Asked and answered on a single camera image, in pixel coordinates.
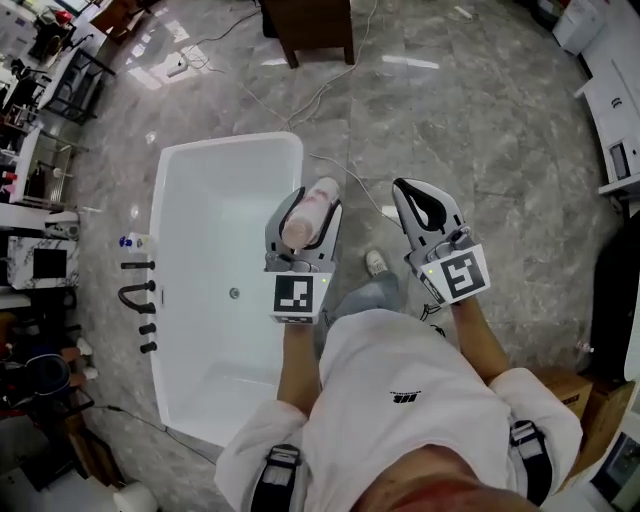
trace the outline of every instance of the black strap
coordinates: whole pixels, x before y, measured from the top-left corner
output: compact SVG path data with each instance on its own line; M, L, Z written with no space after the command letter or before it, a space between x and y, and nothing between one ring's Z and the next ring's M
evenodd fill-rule
M300 462L300 450L291 444L279 444L271 448L267 465L253 492L251 512L289 511Z
M527 499L536 506L542 505L553 481L553 467L544 444L544 434L535 423L516 421L511 427L511 446L515 447L527 472Z

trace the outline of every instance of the white bathtub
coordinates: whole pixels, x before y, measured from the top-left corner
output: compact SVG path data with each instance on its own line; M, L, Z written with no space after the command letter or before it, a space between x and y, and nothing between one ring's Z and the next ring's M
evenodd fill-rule
M275 398L283 327L268 315L264 227L299 186L302 158L289 133L162 151L149 230L157 289L148 295L158 408L173 429L225 446Z

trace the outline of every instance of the shoe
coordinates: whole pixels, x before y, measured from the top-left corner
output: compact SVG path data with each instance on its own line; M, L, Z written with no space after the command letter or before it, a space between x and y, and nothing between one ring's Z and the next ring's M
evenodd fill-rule
M93 354L93 349L91 348L91 345L89 345L87 343L87 340L85 340L84 338L78 338L78 341L76 342L76 347L78 347L78 349L80 350L80 354L83 356L90 356Z
M92 366L87 366L86 368L84 368L82 370L82 373L84 373L84 376L86 377L87 380L96 379L98 377L98 375L100 375L98 373L98 370L96 370Z
M366 254L364 261L367 265L367 272L369 272L371 277L375 277L378 274L389 270L382 254L380 254L380 251L375 249Z

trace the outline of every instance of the gray marble floor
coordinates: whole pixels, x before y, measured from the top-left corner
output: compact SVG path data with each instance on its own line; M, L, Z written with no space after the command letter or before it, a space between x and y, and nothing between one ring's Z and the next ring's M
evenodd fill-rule
M373 5L352 1L356 48ZM97 402L156 424L138 318L116 292L142 279L119 270L117 240L148 230L160 151L278 129L282 120L240 83L286 117L347 69L339 50L300 55L301 67L289 69L255 16L221 41L198 46L193 55L208 58L206 66L196 61L204 67L166 78L179 50L254 9L248 0L158 4L120 49L99 119L83 131L92 152L74 163L75 199L89 208L82 216L79 316L100 371L88 390ZM484 246L492 288L481 302L514 362L571 366L573 346L588 333L595 256L618 222L597 196L598 150L588 114L572 96L585 80L578 62L508 0L380 0L360 65L333 82L317 112L293 131L307 152L357 173L381 205L392 204L390 185L399 176L454 196ZM380 247L402 278L407 311L419 316L428 296L409 279L402 232L339 167L305 157L305 183L325 175L342 185L346 205L332 300L366 280L362 256ZM447 312L433 321L453 335ZM148 484L165 510L226 509L206 461L126 414L88 416L127 477ZM210 457L219 450L180 439Z

